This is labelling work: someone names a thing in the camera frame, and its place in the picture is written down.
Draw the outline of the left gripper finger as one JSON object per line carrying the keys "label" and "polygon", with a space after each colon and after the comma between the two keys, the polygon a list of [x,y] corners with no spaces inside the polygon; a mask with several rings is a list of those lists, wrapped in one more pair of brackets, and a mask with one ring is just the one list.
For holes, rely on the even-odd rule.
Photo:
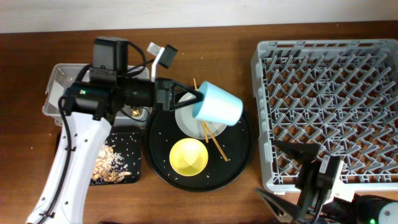
{"label": "left gripper finger", "polygon": [[175,105],[175,109],[180,109],[180,108],[183,108],[185,106],[194,105],[195,103],[199,103],[201,101],[203,101],[203,97],[202,96],[201,97],[192,98],[190,100],[185,100],[185,101],[177,103]]}
{"label": "left gripper finger", "polygon": [[184,84],[181,84],[175,80],[171,81],[172,84],[172,89],[175,91],[185,91],[187,93],[190,93],[194,96],[202,96],[202,93],[200,93],[198,90],[194,89],[194,88],[190,88],[189,86],[186,86]]}

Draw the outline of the blue plastic cup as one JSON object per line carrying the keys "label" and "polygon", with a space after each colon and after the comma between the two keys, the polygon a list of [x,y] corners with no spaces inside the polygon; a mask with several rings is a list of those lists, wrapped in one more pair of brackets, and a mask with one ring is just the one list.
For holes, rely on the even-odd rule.
{"label": "blue plastic cup", "polygon": [[198,91],[203,94],[203,100],[193,105],[193,118],[227,126],[239,121],[243,113],[240,98],[208,81],[203,82]]}

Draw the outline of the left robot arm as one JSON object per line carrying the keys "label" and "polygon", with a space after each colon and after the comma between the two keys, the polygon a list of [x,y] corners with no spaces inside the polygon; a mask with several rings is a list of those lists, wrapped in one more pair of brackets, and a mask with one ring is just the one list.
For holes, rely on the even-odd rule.
{"label": "left robot arm", "polygon": [[62,132],[56,155],[28,223],[81,223],[97,156],[125,105],[173,111],[204,96],[169,78],[76,79],[58,100]]}

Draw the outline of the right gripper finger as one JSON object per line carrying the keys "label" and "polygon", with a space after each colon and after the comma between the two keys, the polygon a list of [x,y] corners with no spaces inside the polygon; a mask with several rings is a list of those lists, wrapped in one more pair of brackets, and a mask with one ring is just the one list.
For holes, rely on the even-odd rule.
{"label": "right gripper finger", "polygon": [[254,191],[271,209],[279,222],[295,223],[297,221],[300,214],[300,208],[298,206],[278,197],[277,195],[266,192],[265,190],[255,188]]}
{"label": "right gripper finger", "polygon": [[298,163],[312,162],[321,148],[320,144],[292,143],[280,140],[272,141],[272,145]]}

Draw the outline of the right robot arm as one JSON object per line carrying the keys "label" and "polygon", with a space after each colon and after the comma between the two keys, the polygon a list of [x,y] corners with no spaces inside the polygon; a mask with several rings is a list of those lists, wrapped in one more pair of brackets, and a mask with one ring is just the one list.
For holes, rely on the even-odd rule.
{"label": "right robot arm", "polygon": [[358,195],[340,180],[343,160],[325,155],[317,160],[321,145],[273,141],[272,145],[302,167],[293,204],[270,192],[255,189],[281,223],[397,223],[397,200],[377,195]]}

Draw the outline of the gold foil wrapper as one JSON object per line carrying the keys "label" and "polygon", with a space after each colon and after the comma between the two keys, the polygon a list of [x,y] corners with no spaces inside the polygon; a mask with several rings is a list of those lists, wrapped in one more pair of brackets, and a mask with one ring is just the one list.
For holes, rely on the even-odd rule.
{"label": "gold foil wrapper", "polygon": [[139,117],[142,114],[142,110],[140,108],[133,108],[131,110],[131,116],[133,118]]}

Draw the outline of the yellow bowl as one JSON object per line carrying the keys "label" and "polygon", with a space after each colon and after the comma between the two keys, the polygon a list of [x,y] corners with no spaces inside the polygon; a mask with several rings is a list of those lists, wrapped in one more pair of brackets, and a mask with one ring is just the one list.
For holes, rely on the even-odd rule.
{"label": "yellow bowl", "polygon": [[208,151],[197,139],[181,139],[172,146],[169,162],[176,173],[185,177],[195,176],[207,166]]}

